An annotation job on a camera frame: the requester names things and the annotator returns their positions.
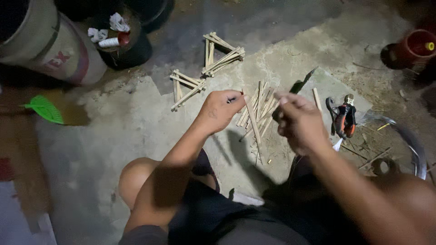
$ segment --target pliers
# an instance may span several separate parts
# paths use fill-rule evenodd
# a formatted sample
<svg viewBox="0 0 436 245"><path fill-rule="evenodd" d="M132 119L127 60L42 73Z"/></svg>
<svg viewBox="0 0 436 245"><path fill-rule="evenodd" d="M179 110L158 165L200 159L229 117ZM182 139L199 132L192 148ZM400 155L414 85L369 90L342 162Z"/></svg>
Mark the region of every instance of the pliers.
<svg viewBox="0 0 436 245"><path fill-rule="evenodd" d="M326 106L332 119L331 135L334 136L337 133L344 140L351 138L356 129L354 95L345 96L344 103L338 107L332 107L332 105L334 105L333 99L328 97Z"/></svg>

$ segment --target hand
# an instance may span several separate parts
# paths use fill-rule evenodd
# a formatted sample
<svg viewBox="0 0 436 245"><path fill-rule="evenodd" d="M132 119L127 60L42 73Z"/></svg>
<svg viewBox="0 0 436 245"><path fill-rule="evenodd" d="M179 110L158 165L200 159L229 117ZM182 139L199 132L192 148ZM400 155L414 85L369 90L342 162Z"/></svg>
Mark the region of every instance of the hand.
<svg viewBox="0 0 436 245"><path fill-rule="evenodd" d="M275 95L281 108L277 131L288 138L295 153L305 156L325 147L331 148L322 115L313 103L300 95L287 92Z"/></svg>
<svg viewBox="0 0 436 245"><path fill-rule="evenodd" d="M193 125L204 128L209 135L217 133L225 129L244 106L245 100L239 91L213 91L203 103Z"/></svg>

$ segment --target white bucket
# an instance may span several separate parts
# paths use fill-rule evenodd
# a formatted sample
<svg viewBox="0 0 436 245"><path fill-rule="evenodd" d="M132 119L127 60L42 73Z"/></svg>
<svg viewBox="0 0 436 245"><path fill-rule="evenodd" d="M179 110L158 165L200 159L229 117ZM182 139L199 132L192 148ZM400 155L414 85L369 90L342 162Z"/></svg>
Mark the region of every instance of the white bucket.
<svg viewBox="0 0 436 245"><path fill-rule="evenodd" d="M36 27L41 31L26 34ZM75 85L98 82L107 68L94 44L65 15L58 14L52 0L30 0L21 26L0 45L0 62L26 67Z"/></svg>

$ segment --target knee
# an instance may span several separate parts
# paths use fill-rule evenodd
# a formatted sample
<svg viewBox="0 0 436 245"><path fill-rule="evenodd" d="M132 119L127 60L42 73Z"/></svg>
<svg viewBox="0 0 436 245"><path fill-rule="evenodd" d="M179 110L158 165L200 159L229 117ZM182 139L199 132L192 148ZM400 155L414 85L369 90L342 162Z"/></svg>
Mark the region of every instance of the knee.
<svg viewBox="0 0 436 245"><path fill-rule="evenodd" d="M429 235L436 232L436 190L429 182L410 174L396 174L379 182L379 187L422 230Z"/></svg>
<svg viewBox="0 0 436 245"><path fill-rule="evenodd" d="M159 163L159 161L141 157L128 163L121 171L118 182L119 194L131 210L142 185Z"/></svg>

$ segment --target dirt floor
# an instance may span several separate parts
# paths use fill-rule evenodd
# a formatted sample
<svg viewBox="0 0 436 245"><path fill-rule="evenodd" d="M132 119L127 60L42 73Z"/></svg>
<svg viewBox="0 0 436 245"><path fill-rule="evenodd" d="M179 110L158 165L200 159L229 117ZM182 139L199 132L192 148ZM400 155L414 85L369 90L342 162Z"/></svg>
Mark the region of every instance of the dirt floor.
<svg viewBox="0 0 436 245"><path fill-rule="evenodd" d="M435 118L421 99L431 86L418 89L412 71L387 69L379 59L381 49L400 40L411 27L392 7L366 1L176 1L168 23L149 35L154 55L147 63L109 70L95 86L69 93L85 106L92 120L89 126L37 123L58 243L116 244L129 217L118 196L120 171L138 157L163 159L210 91L242 87L254 91L260 79L285 90L316 66L372 103L374 112L411 129L424 145L429 165L436 163ZM243 62L208 79L205 92L171 112L174 98L169 75L178 68L191 77L200 76L202 35L210 31L245 47L247 55ZM222 55L216 52L215 59ZM272 162L256 165L254 139L238 141L245 129L237 127L236 120L208 139L204 149L223 195L235 188L260 196L268 186L287 178L295 154L273 122L265 136ZM388 156L400 163L403 172L411 173L409 149L391 128L377 131L380 126L359 126L341 153L361 166L365 158L372 159L391 146Z"/></svg>

